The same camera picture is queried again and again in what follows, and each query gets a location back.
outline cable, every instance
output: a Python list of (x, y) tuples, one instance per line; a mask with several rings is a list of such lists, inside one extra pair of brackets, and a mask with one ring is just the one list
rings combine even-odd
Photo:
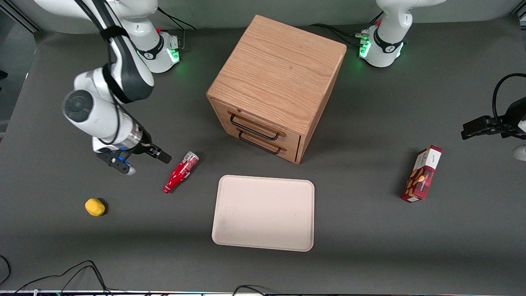
[(192, 27), (192, 29), (194, 29), (194, 30), (197, 31), (197, 29), (196, 29), (194, 26), (188, 24), (188, 23), (185, 22), (185, 21), (181, 21), (180, 19), (178, 19), (178, 18), (176, 18), (176, 17), (174, 17), (174, 16), (171, 16), (171, 15), (167, 14), (167, 13), (166, 13), (164, 10), (162, 10), (160, 7), (157, 7), (157, 10), (159, 10), (160, 13), (166, 15), (167, 17), (172, 18), (172, 19), (175, 19), (176, 21), (180, 21), (181, 23), (183, 23), (183, 24), (185, 24), (185, 25), (187, 25), (187, 26), (189, 26), (189, 27)]
[(75, 267), (78, 267), (84, 263), (90, 263), (90, 265), (88, 265), (89, 267), (91, 267), (93, 269), (93, 271), (95, 272), (95, 276), (97, 276), (97, 280), (99, 281), (100, 285), (102, 286), (103, 288), (103, 291), (108, 291), (110, 294), (111, 292), (108, 290), (108, 288), (106, 287), (106, 285), (104, 284), (104, 280), (102, 278), (102, 275), (100, 274), (100, 271), (98, 270), (97, 266), (95, 265), (95, 263), (92, 261), (92, 260), (85, 260), (85, 261), (82, 261), (81, 263), (79, 264), (76, 264), (70, 268), (68, 268), (66, 271), (64, 271), (62, 274), (53, 274), (53, 275), (48, 275), (46, 277), (42, 277), (42, 278), (39, 278), (39, 279), (36, 279), (36, 280), (33, 280), (27, 284), (24, 284), (22, 287), (20, 287), (18, 290), (16, 290), (13, 294), (11, 295), (15, 295), (16, 293), (20, 292), (20, 290), (24, 289), (25, 287), (29, 286), (30, 284), (32, 283), (36, 283), (36, 282), (39, 282), (39, 281), (42, 281), (42, 280), (45, 280), (45, 279), (49, 279), (49, 278), (60, 278), (60, 277), (63, 277), (66, 273), (68, 273), (69, 271), (71, 271), (72, 269), (74, 269)]
[(497, 83), (497, 85), (495, 86), (495, 90), (493, 91), (493, 98), (491, 100), (491, 109), (493, 111), (493, 117), (495, 117), (500, 129), (502, 129), (504, 131), (504, 133), (507, 134), (508, 136), (512, 136), (512, 137), (516, 137), (516, 138), (520, 139), (521, 137), (519, 137), (519, 136), (517, 136), (515, 134), (512, 134), (509, 131), (509, 129), (505, 129), (504, 128), (504, 124), (502, 123), (502, 119), (500, 119), (498, 114), (497, 114), (497, 94), (499, 93), (500, 86), (502, 85), (502, 83), (504, 83), (504, 81), (506, 81), (507, 79), (509, 79), (511, 77), (524, 77), (524, 78), (526, 78), (526, 74), (524, 74), (524, 73), (513, 73), (513, 74), (508, 74), (508, 75), (504, 76)]
[(342, 35), (345, 35), (345, 36), (350, 36), (350, 37), (354, 37), (354, 34), (351, 34), (351, 33), (347, 33), (347, 32), (344, 32), (336, 27), (333, 27), (333, 26), (329, 26), (329, 25), (326, 25), (326, 24), (312, 24), (312, 25), (309, 25), (309, 26), (314, 26), (314, 27), (323, 27), (323, 28), (327, 28), (331, 31), (336, 31)]
[(179, 28), (181, 28), (183, 30), (183, 46), (181, 46), (180, 50), (183, 50), (185, 48), (185, 44), (186, 44), (186, 29), (183, 28), (176, 20), (174, 20), (173, 18), (169, 17), (169, 19), (174, 22), (176, 25), (179, 26)]
[(353, 43), (353, 42), (350, 42), (349, 40), (346, 40), (344, 38), (344, 36), (347, 36), (347, 37), (354, 37), (355, 35), (354, 34), (350, 34), (350, 33), (347, 33), (347, 32), (344, 32), (338, 28), (335, 28), (333, 26), (329, 26), (329, 25), (326, 25), (326, 24), (312, 24), (312, 25), (309, 25), (309, 26), (313, 26), (313, 27), (322, 27), (322, 28), (327, 28), (329, 29), (333, 34), (336, 35), (336, 37), (338, 37), (340, 40), (342, 40), (344, 43), (348, 44), (348, 45), (356, 45), (357, 43)]
[(375, 18), (373, 18), (373, 19), (369, 22), (369, 24), (371, 24), (371, 25), (374, 24), (374, 23), (376, 22), (376, 20), (377, 20), (380, 16), (382, 16), (382, 14), (383, 14), (383, 11), (382, 11), (381, 13), (379, 13)]
[[(97, 18), (95, 17), (95, 15), (91, 11), (91, 9), (89, 9), (89, 7), (86, 5), (86, 3), (84, 3), (82, 0), (75, 0), (75, 2), (82, 9), (82, 11), (84, 11), (84, 13), (91, 20), (91, 22), (97, 27), (99, 32), (104, 30), (102, 28), (102, 26), (99, 24)], [(110, 43), (109, 42), (108, 42), (107, 48), (108, 48), (108, 62), (111, 64), (112, 63), (112, 52), (111, 52), (111, 49), (110, 49)], [(99, 139), (99, 141), (101, 143), (103, 143), (104, 145), (112, 145), (113, 143), (115, 143), (115, 140), (117, 140), (117, 136), (119, 135), (119, 131), (120, 131), (120, 114), (119, 114), (119, 110), (118, 110), (117, 105), (115, 105), (115, 113), (117, 115), (117, 130), (115, 131), (115, 136), (113, 137), (113, 139), (110, 142), (106, 142), (106, 141), (104, 141), (102, 139)]]
[(0, 285), (2, 285), (11, 276), (11, 265), (9, 264), (9, 261), (7, 260), (7, 258), (5, 258), (4, 256), (0, 255), (0, 258), (2, 258), (5, 261), (5, 264), (7, 265), (7, 276), (5, 277), (5, 279), (2, 282), (0, 282)]
[(172, 22), (174, 22), (179, 28), (181, 28), (181, 30), (183, 30), (183, 45), (181, 46), (180, 49), (181, 49), (181, 50), (185, 49), (185, 44), (186, 44), (186, 29), (183, 28), (183, 26), (181, 26), (181, 24), (179, 24), (177, 21), (180, 21), (180, 22), (182, 22), (182, 23), (184, 23), (184, 24), (187, 24), (188, 26), (194, 28), (194, 30), (197, 30), (197, 29), (195, 29), (194, 26), (192, 26), (192, 25), (190, 25), (190, 24), (188, 24), (188, 23), (185, 23), (185, 22), (181, 21), (180, 19), (178, 19), (178, 18), (176, 18), (176, 17), (173, 17), (173, 16), (167, 14), (166, 12), (164, 12), (164, 11), (163, 11), (161, 8), (159, 8), (159, 7), (157, 8), (157, 10), (159, 10), (159, 12), (161, 12), (162, 14), (166, 15), (166, 16), (167, 16)]
[[(108, 8), (113, 12), (113, 14), (115, 14), (115, 12), (113, 11), (113, 8), (111, 7), (111, 5), (109, 5), (109, 4), (107, 3), (106, 0), (104, 0), (104, 4), (105, 4), (106, 6), (108, 6)], [(118, 18), (117, 18), (117, 20), (118, 20), (118, 22), (119, 22), (119, 25), (122, 27), (123, 25), (122, 25), (122, 23), (120, 22), (120, 20), (119, 20)], [(109, 58), (108, 58), (108, 63), (109, 63), (110, 65), (113, 63), (113, 62), (112, 62), (112, 59), (111, 59), (111, 56), (109, 56)], [(133, 122), (135, 122), (135, 124), (137, 124), (137, 125), (139, 126), (139, 128), (141, 128), (142, 131), (146, 134), (146, 136), (151, 140), (150, 133), (148, 133), (148, 131), (144, 128), (144, 126), (143, 126), (143, 125), (142, 125), (137, 119), (135, 119), (135, 117), (133, 117), (133, 116), (132, 116), (132, 115), (131, 115), (131, 114), (130, 114), (130, 113), (129, 113), (129, 112), (128, 112), (128, 111), (127, 111), (127, 110), (126, 110), (126, 109), (125, 109), (120, 103), (119, 103), (119, 101), (115, 98), (115, 96), (114, 96), (114, 94), (113, 94), (113, 92), (112, 92), (111, 90), (110, 90), (109, 93), (110, 93), (110, 95), (112, 96), (112, 100), (113, 100), (113, 103), (114, 103), (114, 105), (115, 105), (115, 112), (117, 113), (117, 119), (118, 119), (118, 121), (117, 121), (117, 132), (115, 133), (115, 137), (117, 137), (117, 134), (118, 134), (118, 132), (119, 132), (119, 130), (120, 130), (120, 121), (119, 121), (119, 118), (120, 118), (119, 115), (120, 115), (120, 114), (119, 114), (119, 112), (118, 112), (118, 108), (119, 108), (119, 109), (121, 109), (124, 113), (126, 113), (126, 115), (128, 115), (128, 116), (130, 117), (130, 119), (131, 119)]]
[(91, 265), (87, 265), (87, 266), (84, 266), (83, 268), (77, 270), (77, 272), (75, 272), (75, 274), (67, 281), (67, 283), (62, 287), (62, 289), (60, 290), (60, 293), (59, 295), (62, 296), (62, 292), (64, 292), (64, 290), (66, 289), (67, 285), (69, 285), (69, 283), (77, 276), (77, 274), (79, 274), (81, 271), (87, 269), (87, 268), (91, 268), (93, 270), (93, 272), (95, 273), (95, 275), (97, 274), (97, 272), (95, 271), (95, 269), (93, 268), (93, 266)]
[(236, 289), (234, 290), (234, 292), (232, 293), (232, 296), (235, 296), (237, 291), (239, 291), (239, 289), (248, 289), (248, 290), (252, 290), (254, 292), (257, 292), (258, 294), (260, 294), (261, 296), (266, 296), (263, 292), (257, 290), (257, 289), (254, 289), (252, 287), (250, 287), (251, 285), (240, 285), (240, 286), (237, 286)]

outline red ketchup bottle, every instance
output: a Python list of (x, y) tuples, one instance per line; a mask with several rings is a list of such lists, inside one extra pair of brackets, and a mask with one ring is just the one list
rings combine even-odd
[(199, 161), (199, 157), (192, 151), (186, 153), (185, 158), (177, 165), (174, 171), (171, 173), (168, 183), (163, 188), (164, 193), (170, 193), (170, 191), (182, 180), (184, 180), (190, 174), (190, 171)]

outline red box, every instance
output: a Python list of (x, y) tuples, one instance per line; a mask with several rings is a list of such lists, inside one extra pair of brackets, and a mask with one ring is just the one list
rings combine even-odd
[(403, 200), (415, 202), (426, 198), (441, 155), (442, 149), (436, 146), (430, 146), (418, 153), (417, 161), (414, 163), (413, 171), (402, 195)]

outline gray mat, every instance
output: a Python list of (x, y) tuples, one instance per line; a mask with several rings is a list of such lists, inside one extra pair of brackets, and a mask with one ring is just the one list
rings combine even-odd
[[(129, 290), (228, 292), (260, 284), (284, 293), (526, 293), (526, 163), (512, 157), (522, 142), (460, 136), (464, 122), (491, 113), (497, 81), (526, 70), (517, 17), (417, 24), (387, 69), (366, 65), (350, 49), (301, 165), (228, 136), (205, 97), (242, 33), (187, 32), (183, 62), (154, 75), (148, 100), (127, 106), (174, 157), (166, 165), (133, 156), (131, 177), (97, 159), (89, 136), (60, 110), (75, 75), (105, 63), (101, 38), (36, 36), (35, 59), (0, 144), (0, 250), (13, 266), (2, 288), (92, 259), (108, 286)], [(506, 82), (501, 112), (524, 94), (524, 81)], [(398, 196), (416, 153), (431, 144), (444, 153), (428, 198), (408, 204)], [(199, 165), (164, 194), (189, 150), (201, 156)], [(215, 198), (225, 174), (311, 180), (313, 249), (215, 245)], [(89, 216), (89, 198), (107, 200), (109, 213)], [(89, 273), (70, 288), (100, 289)]]

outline drawer handle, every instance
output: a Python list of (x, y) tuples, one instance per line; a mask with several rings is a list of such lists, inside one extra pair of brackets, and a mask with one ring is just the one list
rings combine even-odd
[(243, 142), (247, 142), (247, 143), (249, 143), (249, 144), (252, 145), (252, 146), (255, 146), (255, 147), (257, 147), (257, 148), (260, 148), (260, 149), (262, 149), (262, 150), (265, 150), (265, 151), (267, 151), (267, 152), (270, 153), (270, 154), (274, 154), (274, 155), (276, 155), (276, 154), (278, 154), (278, 153), (281, 151), (281, 147), (278, 147), (278, 150), (277, 150), (277, 151), (269, 150), (269, 149), (267, 149), (267, 148), (265, 148), (265, 147), (263, 147), (263, 146), (260, 146), (260, 145), (254, 143), (254, 142), (251, 142), (251, 141), (249, 141), (249, 140), (247, 140), (247, 139), (241, 137), (242, 134), (243, 134), (243, 131), (239, 131), (239, 139), (240, 139), (241, 141), (243, 141)]
[(246, 130), (247, 132), (251, 132), (252, 134), (258, 135), (258, 136), (262, 137), (263, 139), (267, 139), (267, 140), (269, 140), (269, 141), (275, 141), (275, 140), (277, 140), (278, 137), (279, 137), (279, 133), (276, 133), (276, 136), (275, 136), (275, 137), (269, 137), (269, 136), (263, 135), (262, 133), (260, 133), (260, 132), (258, 132), (258, 131), (255, 131), (255, 130), (249, 128), (249, 127), (246, 127), (246, 126), (241, 125), (241, 124), (239, 124), (239, 123), (237, 123), (237, 122), (234, 122), (234, 117), (236, 117), (236, 115), (235, 115), (235, 114), (232, 114), (232, 116), (230, 117), (230, 122), (231, 122), (233, 125), (235, 125), (235, 126), (237, 126), (238, 128), (240, 128), (240, 129), (244, 129), (244, 130)]

